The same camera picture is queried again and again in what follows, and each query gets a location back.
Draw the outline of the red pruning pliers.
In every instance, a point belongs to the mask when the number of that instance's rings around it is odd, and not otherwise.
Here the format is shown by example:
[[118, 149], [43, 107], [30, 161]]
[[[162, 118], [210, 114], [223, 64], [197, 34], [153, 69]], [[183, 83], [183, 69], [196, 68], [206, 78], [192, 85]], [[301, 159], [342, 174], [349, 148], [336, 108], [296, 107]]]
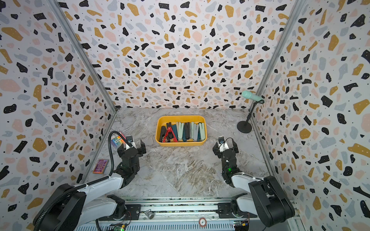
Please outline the red pruning pliers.
[[169, 126], [166, 130], [166, 133], [164, 135], [164, 137], [162, 138], [162, 142], [178, 142], [178, 139], [172, 129], [171, 126]]

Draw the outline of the yellow plastic storage box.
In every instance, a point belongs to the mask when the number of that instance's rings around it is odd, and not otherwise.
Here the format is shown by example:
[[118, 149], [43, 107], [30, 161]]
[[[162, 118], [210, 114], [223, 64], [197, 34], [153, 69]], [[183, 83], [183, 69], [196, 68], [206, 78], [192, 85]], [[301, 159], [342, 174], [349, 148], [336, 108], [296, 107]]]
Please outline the yellow plastic storage box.
[[[203, 141], [198, 141], [194, 142], [193, 139], [189, 139], [186, 142], [178, 141], [178, 142], [160, 142], [160, 132], [161, 132], [161, 127], [166, 126], [167, 123], [171, 122], [171, 124], [176, 124], [177, 122], [182, 122], [182, 123], [191, 123], [194, 122], [196, 124], [198, 123], [204, 123], [205, 124], [205, 131], [206, 131], [206, 139]], [[157, 124], [157, 129], [156, 129], [156, 135], [155, 135], [155, 140], [156, 142], [164, 147], [170, 147], [170, 146], [201, 146], [205, 143], [207, 140], [207, 127], [206, 127], [206, 120], [204, 117], [199, 116], [199, 115], [187, 115], [187, 116], [163, 116], [158, 120]]]

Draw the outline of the teal pliers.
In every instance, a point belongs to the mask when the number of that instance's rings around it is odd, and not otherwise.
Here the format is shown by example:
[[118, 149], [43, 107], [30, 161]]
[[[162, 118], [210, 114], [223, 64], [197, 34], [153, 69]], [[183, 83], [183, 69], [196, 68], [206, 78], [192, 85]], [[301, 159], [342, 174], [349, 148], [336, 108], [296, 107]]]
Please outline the teal pliers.
[[177, 125], [176, 124], [173, 124], [172, 125], [172, 130], [173, 130], [173, 132], [175, 134], [175, 137], [178, 139], [178, 132], [177, 132]]
[[187, 141], [187, 136], [186, 136], [187, 132], [186, 132], [186, 127], [184, 127], [183, 129], [183, 142], [186, 142]]

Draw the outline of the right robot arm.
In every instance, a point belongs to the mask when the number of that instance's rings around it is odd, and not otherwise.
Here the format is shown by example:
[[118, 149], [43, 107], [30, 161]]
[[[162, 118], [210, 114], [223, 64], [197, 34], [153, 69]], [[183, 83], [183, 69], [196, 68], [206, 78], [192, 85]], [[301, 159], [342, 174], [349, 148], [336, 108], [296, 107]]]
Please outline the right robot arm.
[[245, 221], [241, 226], [246, 226], [251, 215], [256, 215], [266, 227], [294, 217], [294, 206], [277, 179], [274, 176], [255, 177], [241, 171], [237, 166], [238, 146], [233, 139], [229, 146], [227, 140], [224, 137], [218, 138], [213, 152], [221, 159], [221, 175], [225, 183], [244, 193], [234, 196], [228, 203], [219, 203], [219, 217], [243, 218]]

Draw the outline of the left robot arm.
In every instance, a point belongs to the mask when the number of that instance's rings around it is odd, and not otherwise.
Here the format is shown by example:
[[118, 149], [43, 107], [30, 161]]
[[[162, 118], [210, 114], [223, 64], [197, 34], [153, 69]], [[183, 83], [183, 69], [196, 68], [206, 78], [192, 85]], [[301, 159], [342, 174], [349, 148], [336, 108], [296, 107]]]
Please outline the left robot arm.
[[146, 153], [144, 142], [121, 145], [122, 162], [112, 175], [72, 186], [60, 185], [33, 220], [36, 231], [73, 231], [90, 221], [111, 217], [123, 218], [125, 201], [113, 194], [129, 185], [140, 169], [139, 158]]

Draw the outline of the small pink card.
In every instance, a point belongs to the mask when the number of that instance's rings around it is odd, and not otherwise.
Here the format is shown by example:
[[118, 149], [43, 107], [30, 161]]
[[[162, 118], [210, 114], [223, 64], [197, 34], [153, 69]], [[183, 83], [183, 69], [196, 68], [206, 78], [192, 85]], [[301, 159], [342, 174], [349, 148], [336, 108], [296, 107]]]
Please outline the small pink card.
[[104, 174], [105, 169], [107, 168], [109, 163], [108, 159], [98, 159], [92, 173], [93, 174]]

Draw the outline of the black microphone stand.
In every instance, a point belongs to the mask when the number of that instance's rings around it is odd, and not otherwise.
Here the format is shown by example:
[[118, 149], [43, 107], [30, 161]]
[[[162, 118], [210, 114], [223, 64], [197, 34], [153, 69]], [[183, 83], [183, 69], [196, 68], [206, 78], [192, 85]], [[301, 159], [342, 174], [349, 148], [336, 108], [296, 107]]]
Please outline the black microphone stand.
[[252, 105], [252, 108], [249, 110], [249, 113], [248, 113], [248, 116], [247, 116], [247, 119], [245, 121], [240, 121], [238, 124], [237, 124], [237, 129], [239, 132], [242, 132], [244, 134], [247, 134], [247, 133], [250, 133], [252, 131], [252, 125], [250, 123], [250, 119], [252, 117], [252, 114], [253, 114], [253, 110], [255, 109], [255, 107], [258, 105], [258, 104], [263, 104], [265, 101], [262, 99], [260, 101], [255, 101]]

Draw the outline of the coloured marker pack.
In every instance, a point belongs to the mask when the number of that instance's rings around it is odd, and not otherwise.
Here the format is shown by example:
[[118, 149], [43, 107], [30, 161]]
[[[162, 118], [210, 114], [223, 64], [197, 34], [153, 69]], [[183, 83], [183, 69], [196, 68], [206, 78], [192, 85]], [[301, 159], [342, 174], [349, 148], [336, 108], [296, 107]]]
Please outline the coloured marker pack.
[[114, 133], [111, 136], [110, 144], [112, 148], [117, 150], [121, 145], [125, 144], [125, 142], [122, 140], [122, 138], [118, 134]]

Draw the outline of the silver round knob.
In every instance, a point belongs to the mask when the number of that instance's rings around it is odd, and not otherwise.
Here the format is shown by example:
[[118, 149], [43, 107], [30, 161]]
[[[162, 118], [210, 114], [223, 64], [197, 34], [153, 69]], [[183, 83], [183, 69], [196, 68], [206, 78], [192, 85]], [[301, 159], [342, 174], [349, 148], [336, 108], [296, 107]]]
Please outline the silver round knob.
[[147, 216], [148, 219], [153, 219], [155, 214], [151, 209], [148, 209], [145, 211], [145, 215]]

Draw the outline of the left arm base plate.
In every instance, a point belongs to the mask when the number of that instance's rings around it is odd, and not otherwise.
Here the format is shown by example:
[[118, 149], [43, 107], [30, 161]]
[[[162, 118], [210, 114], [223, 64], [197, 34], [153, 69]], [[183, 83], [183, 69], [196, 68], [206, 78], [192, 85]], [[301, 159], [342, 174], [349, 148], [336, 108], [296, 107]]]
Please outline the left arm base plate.
[[99, 218], [99, 221], [133, 221], [139, 220], [141, 212], [140, 204], [129, 204], [122, 208], [117, 208], [113, 215]]

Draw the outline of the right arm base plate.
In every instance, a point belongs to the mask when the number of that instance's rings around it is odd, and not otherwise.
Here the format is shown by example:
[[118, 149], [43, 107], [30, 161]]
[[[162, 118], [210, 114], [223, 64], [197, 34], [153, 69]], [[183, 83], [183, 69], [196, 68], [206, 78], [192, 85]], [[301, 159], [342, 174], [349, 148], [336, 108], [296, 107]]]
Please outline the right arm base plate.
[[256, 218], [257, 215], [249, 213], [249, 212], [242, 212], [239, 207], [237, 206], [236, 200], [232, 200], [231, 202], [227, 203], [218, 203], [217, 204], [217, 214], [219, 218]]

